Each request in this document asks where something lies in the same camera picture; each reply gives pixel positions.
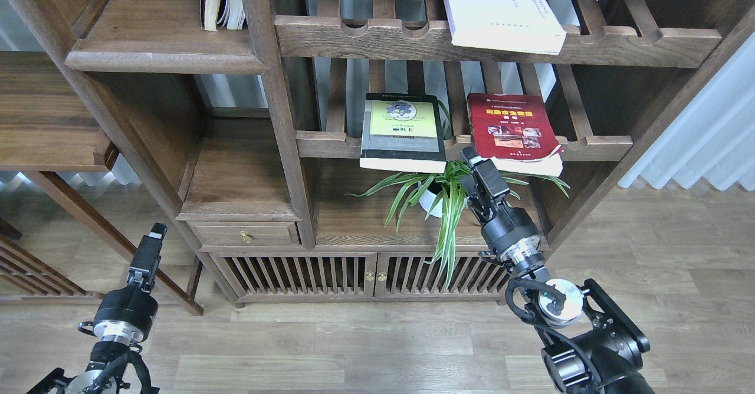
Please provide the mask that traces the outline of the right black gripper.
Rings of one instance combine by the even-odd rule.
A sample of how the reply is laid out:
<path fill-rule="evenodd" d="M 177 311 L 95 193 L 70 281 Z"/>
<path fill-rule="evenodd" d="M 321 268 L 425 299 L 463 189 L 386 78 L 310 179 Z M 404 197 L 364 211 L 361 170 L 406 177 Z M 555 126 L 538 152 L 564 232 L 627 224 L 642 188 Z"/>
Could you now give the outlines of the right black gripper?
<path fill-rule="evenodd" d="M 479 252 L 481 260 L 494 265 L 542 265 L 540 232 L 525 209 L 507 203 L 511 190 L 493 161 L 480 157 L 472 146 L 462 149 L 461 156 L 470 170 L 461 184 L 488 244 L 488 251 Z"/>

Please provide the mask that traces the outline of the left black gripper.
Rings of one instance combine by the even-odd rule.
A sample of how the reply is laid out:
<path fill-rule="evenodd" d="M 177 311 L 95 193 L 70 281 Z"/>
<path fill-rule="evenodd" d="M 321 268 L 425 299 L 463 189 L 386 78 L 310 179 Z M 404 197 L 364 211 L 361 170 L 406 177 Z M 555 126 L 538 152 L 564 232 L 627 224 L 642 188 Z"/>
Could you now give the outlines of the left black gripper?
<path fill-rule="evenodd" d="M 108 292 L 94 320 L 78 324 L 79 332 L 102 342 L 140 343 L 148 338 L 159 308 L 151 291 L 167 231 L 164 223 L 153 224 L 130 263 L 126 286 Z"/>

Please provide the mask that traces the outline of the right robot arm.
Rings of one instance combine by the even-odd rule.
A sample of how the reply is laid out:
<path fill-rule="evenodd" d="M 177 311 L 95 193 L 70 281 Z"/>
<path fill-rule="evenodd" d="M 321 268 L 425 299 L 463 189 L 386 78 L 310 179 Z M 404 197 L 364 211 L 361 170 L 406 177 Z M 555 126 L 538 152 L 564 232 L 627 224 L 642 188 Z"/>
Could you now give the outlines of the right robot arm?
<path fill-rule="evenodd" d="M 540 351 L 561 393 L 652 393 L 641 375 L 649 340 L 604 289 L 556 278 L 540 251 L 540 231 L 523 208 L 507 198 L 510 187 L 493 161 L 473 147 L 462 150 L 470 174 L 462 185 L 488 248 L 485 262 L 501 266 L 509 280 L 503 300 L 544 346 Z"/>

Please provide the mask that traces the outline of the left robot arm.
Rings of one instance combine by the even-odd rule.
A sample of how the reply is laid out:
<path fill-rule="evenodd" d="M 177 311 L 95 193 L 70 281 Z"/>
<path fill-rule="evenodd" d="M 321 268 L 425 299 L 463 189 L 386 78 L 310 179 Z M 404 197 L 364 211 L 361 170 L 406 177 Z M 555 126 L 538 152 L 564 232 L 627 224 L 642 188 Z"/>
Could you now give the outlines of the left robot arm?
<path fill-rule="evenodd" d="M 103 297 L 92 321 L 82 321 L 78 330 L 98 338 L 91 359 L 78 376 L 65 377 L 64 369 L 55 368 L 29 393 L 118 393 L 130 384 L 123 381 L 127 365 L 133 365 L 142 393 L 157 393 L 149 369 L 140 355 L 140 343 L 148 338 L 159 305 L 151 292 L 155 284 L 160 251 L 167 225 L 155 223 L 141 238 L 130 263 L 126 285 Z"/>

